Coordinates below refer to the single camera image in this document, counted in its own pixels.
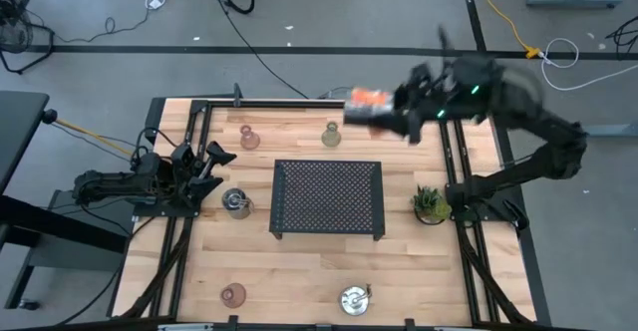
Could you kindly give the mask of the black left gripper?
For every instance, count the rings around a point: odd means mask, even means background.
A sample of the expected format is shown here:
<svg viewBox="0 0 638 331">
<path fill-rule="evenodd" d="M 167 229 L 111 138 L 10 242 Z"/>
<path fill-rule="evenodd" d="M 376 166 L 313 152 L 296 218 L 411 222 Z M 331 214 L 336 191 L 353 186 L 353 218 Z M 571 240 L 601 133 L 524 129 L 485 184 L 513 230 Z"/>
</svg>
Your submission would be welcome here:
<svg viewBox="0 0 638 331">
<path fill-rule="evenodd" d="M 175 207 L 200 207 L 203 200 L 223 183 L 221 177 L 210 175 L 210 167 L 226 166 L 237 158 L 226 152 L 218 142 L 206 147 L 206 163 L 198 158 L 189 143 L 178 145 L 170 155 L 173 173 L 173 194 L 170 204 Z"/>
</svg>

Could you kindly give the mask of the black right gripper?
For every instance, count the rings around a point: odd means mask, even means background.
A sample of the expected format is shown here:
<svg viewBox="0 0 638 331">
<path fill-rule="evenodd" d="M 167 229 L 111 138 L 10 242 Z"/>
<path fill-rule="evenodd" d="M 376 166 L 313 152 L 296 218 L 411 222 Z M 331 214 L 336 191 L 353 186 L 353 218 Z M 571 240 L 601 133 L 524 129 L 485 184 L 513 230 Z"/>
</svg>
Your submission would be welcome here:
<svg viewBox="0 0 638 331">
<path fill-rule="evenodd" d="M 394 94 L 394 114 L 346 115 L 347 125 L 367 126 L 397 135 L 408 134 L 409 144 L 417 145 L 422 139 L 424 120 L 443 119 L 447 115 L 444 81 L 447 73 L 442 71 L 434 77 L 428 63 L 421 63 L 410 70 L 408 79 L 399 85 Z"/>
</svg>

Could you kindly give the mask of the pink ribbed glass candle holder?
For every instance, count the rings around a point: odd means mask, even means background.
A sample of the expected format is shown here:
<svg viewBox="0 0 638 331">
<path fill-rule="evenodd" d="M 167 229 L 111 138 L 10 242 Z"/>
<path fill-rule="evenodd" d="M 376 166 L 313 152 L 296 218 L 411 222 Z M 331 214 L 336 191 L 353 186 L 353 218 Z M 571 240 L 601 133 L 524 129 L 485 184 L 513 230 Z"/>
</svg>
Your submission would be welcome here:
<svg viewBox="0 0 638 331">
<path fill-rule="evenodd" d="M 246 289 L 240 283 L 230 283 L 220 291 L 219 297 L 224 306 L 238 308 L 246 300 Z"/>
<path fill-rule="evenodd" d="M 240 128 L 240 144 L 245 150 L 255 150 L 260 145 L 260 136 L 250 125 L 243 125 Z"/>
</svg>

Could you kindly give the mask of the green ribbed glass candle holder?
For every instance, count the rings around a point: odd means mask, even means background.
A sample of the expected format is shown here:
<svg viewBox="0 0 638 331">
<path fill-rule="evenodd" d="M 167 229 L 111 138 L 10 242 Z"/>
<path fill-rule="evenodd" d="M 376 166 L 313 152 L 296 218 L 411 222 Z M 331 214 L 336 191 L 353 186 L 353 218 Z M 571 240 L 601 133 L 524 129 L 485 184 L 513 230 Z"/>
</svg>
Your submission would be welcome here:
<svg viewBox="0 0 638 331">
<path fill-rule="evenodd" d="M 328 122 L 326 130 L 321 136 L 321 141 L 325 147 L 336 148 L 341 143 L 342 136 L 339 132 L 339 126 L 336 122 Z"/>
</svg>

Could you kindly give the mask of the potted succulent plant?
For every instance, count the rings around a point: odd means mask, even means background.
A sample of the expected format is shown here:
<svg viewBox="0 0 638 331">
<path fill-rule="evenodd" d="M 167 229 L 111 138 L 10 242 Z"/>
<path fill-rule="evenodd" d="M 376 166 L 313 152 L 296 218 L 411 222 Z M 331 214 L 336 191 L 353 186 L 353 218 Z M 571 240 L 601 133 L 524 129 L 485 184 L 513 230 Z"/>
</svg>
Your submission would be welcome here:
<svg viewBox="0 0 638 331">
<path fill-rule="evenodd" d="M 412 198 L 413 211 L 417 221 L 425 225 L 438 225 L 452 214 L 452 207 L 436 188 L 417 186 Z"/>
</svg>

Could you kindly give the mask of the black perforated metal riser shelf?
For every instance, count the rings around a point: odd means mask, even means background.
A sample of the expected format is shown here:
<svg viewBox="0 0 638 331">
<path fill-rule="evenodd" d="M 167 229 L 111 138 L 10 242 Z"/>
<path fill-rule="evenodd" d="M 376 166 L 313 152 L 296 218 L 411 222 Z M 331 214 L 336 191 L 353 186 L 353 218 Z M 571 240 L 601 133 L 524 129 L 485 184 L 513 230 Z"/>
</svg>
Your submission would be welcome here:
<svg viewBox="0 0 638 331">
<path fill-rule="evenodd" d="M 370 161 L 277 160 L 274 162 L 269 231 L 386 233 L 382 164 Z"/>
</svg>

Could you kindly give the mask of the black desk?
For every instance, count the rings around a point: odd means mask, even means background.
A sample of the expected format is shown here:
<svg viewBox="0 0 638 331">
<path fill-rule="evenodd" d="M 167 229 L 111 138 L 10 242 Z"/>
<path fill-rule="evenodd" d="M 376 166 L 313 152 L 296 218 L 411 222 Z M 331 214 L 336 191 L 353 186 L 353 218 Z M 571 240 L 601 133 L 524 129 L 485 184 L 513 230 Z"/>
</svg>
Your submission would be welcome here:
<svg viewBox="0 0 638 331">
<path fill-rule="evenodd" d="M 7 243 L 29 248 L 4 307 L 16 309 L 37 267 L 112 269 L 127 237 L 84 214 L 62 215 L 5 194 L 5 189 L 41 124 L 49 96 L 0 91 L 0 250 Z"/>
</svg>

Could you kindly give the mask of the grey desk foot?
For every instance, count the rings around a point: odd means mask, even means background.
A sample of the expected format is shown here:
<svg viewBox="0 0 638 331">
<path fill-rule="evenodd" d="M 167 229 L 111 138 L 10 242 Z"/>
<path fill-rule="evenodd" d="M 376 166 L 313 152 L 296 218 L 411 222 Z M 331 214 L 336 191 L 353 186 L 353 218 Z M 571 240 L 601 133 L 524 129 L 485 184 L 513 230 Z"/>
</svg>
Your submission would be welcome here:
<svg viewBox="0 0 638 331">
<path fill-rule="evenodd" d="M 589 125 L 583 130 L 597 138 L 638 138 L 638 122 L 617 125 Z"/>
</svg>

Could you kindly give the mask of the black floor fan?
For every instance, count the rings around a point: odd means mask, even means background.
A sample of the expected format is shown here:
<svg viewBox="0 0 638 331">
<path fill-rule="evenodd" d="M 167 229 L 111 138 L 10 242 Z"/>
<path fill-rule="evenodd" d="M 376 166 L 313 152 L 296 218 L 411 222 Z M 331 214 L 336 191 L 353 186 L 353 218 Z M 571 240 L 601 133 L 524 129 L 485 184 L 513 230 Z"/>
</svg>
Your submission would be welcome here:
<svg viewBox="0 0 638 331">
<path fill-rule="evenodd" d="M 4 54 L 21 54 L 32 45 L 34 29 L 41 29 L 48 34 L 48 46 L 45 54 L 30 64 L 19 69 L 9 66 Z M 55 33 L 49 27 L 31 22 L 22 0 L 0 0 L 0 62 L 7 72 L 22 75 L 26 70 L 49 58 L 53 53 Z"/>
</svg>

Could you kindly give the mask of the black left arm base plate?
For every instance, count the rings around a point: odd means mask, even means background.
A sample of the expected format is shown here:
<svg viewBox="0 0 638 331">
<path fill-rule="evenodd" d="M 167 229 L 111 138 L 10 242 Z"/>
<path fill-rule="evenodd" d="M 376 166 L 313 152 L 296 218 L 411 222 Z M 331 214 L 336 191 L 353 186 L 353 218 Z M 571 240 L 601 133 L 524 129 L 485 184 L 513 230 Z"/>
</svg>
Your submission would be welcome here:
<svg viewBox="0 0 638 331">
<path fill-rule="evenodd" d="M 191 192 L 178 191 L 162 196 L 130 198 L 135 216 L 194 217 L 200 212 L 202 198 Z"/>
</svg>

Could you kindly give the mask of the black aluminium rail frame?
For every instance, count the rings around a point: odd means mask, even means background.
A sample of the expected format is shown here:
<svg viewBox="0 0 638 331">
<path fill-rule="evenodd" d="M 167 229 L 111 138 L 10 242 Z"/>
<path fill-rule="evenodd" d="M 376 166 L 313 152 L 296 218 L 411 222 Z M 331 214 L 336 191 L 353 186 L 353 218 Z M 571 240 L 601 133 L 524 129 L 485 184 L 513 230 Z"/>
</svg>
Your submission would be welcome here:
<svg viewBox="0 0 638 331">
<path fill-rule="evenodd" d="M 443 187 L 461 176 L 460 163 L 487 175 L 498 169 L 498 152 L 489 123 L 450 127 L 443 138 L 436 124 L 423 127 L 420 144 L 410 146 L 386 134 L 371 137 L 359 127 L 341 126 L 336 148 L 322 144 L 328 122 L 340 123 L 334 102 L 245 100 L 235 107 L 218 99 L 211 112 L 209 138 L 237 155 L 214 174 L 223 179 L 203 203 L 194 221 L 182 290 L 177 303 L 165 293 L 161 313 L 174 312 L 186 322 L 420 326 L 471 322 L 459 228 L 450 221 L 429 226 L 412 210 L 418 185 Z M 240 128 L 250 125 L 260 136 L 255 150 L 240 144 Z M 454 136 L 463 135 L 459 147 Z M 382 164 L 385 235 L 286 233 L 269 231 L 274 162 L 277 160 L 372 161 Z M 222 206 L 223 194 L 242 189 L 253 211 L 233 219 Z M 246 289 L 246 300 L 228 308 L 220 291 L 230 283 Z M 367 312 L 345 314 L 338 297 L 349 286 L 372 287 Z"/>
</svg>

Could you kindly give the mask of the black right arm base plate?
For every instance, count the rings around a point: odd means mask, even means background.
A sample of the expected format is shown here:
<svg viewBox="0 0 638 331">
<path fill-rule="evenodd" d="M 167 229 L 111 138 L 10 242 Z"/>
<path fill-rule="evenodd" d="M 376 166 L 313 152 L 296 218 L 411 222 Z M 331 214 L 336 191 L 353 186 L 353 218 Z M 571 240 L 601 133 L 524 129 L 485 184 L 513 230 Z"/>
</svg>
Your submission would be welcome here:
<svg viewBox="0 0 638 331">
<path fill-rule="evenodd" d="M 513 225 L 518 231 L 529 227 L 529 219 L 522 208 L 503 193 L 474 201 L 464 200 L 462 184 L 445 186 L 446 202 L 452 207 L 451 219 L 476 223 L 478 221 L 502 221 Z"/>
</svg>

